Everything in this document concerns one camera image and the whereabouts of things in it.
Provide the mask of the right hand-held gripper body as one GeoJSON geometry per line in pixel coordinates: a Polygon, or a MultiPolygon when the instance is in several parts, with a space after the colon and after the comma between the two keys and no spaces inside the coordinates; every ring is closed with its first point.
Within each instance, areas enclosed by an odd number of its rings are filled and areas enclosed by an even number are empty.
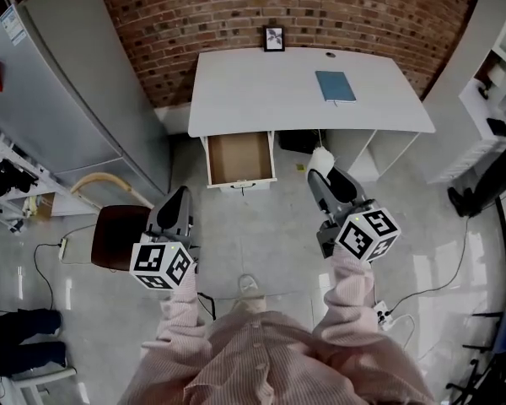
{"type": "Polygon", "coordinates": [[[350,203],[327,217],[316,234],[324,258],[341,247],[359,261],[372,262],[384,256],[401,235],[392,215],[374,199],[350,203]]]}

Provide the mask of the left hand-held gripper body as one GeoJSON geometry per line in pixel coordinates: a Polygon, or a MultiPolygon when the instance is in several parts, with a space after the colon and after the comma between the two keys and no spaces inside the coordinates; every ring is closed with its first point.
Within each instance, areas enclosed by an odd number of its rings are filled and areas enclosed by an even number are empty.
{"type": "Polygon", "coordinates": [[[146,219],[141,234],[133,243],[129,274],[144,288],[177,290],[191,269],[198,272],[199,246],[191,236],[193,217],[174,229],[156,230],[146,219]]]}

